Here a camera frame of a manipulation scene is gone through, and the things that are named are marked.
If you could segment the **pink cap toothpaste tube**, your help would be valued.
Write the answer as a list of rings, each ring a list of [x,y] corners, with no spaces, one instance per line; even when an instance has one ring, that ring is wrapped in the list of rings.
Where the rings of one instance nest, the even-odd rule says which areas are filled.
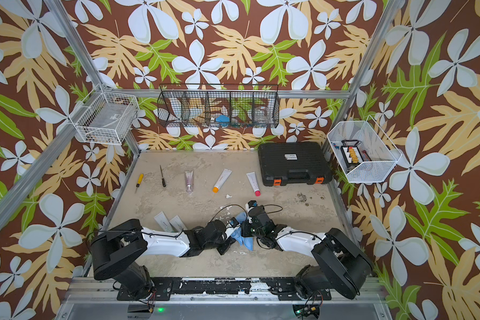
[[[261,195],[261,191],[260,191],[260,188],[259,188],[259,184],[257,182],[256,173],[255,172],[250,172],[250,173],[247,173],[246,176],[249,180],[250,186],[252,187],[255,196],[259,197]]]

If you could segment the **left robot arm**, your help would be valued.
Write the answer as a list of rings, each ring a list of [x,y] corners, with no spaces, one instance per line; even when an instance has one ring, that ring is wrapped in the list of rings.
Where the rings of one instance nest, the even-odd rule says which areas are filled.
[[[131,300],[143,300],[155,293],[155,285],[145,266],[136,263],[143,255],[195,257],[216,249],[223,255],[235,243],[232,237],[239,224],[216,219],[205,227],[179,232],[154,231],[130,219],[97,235],[90,252],[93,277],[97,281],[113,279]]]

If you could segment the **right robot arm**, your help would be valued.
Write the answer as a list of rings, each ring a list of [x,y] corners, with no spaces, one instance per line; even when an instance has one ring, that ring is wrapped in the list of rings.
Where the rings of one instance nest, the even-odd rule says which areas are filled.
[[[316,266],[307,265],[294,277],[295,292],[302,299],[331,289],[354,299],[374,269],[366,254],[340,229],[312,233],[276,224],[256,201],[247,204],[241,235],[254,237],[265,249],[300,253],[315,259]]]

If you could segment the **dark cap toothpaste tube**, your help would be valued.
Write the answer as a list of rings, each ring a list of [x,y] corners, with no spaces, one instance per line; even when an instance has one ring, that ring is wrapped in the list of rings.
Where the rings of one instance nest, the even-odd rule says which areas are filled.
[[[226,236],[227,238],[231,237],[232,239],[238,241],[238,242],[242,242],[243,241],[243,238],[242,238],[242,235],[241,235],[241,226],[238,225],[237,227],[228,227],[226,229]]]

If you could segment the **blue microfiber cloth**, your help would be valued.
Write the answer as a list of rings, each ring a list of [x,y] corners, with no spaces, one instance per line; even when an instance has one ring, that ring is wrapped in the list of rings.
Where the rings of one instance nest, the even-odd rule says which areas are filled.
[[[242,213],[238,214],[235,218],[238,220],[238,222],[240,222],[240,226],[241,226],[241,224],[243,222],[247,221],[247,214],[245,212],[242,212]],[[250,251],[253,251],[253,237],[242,236],[242,238],[243,238],[242,242],[238,242],[238,241],[237,242],[240,245],[244,245]]]

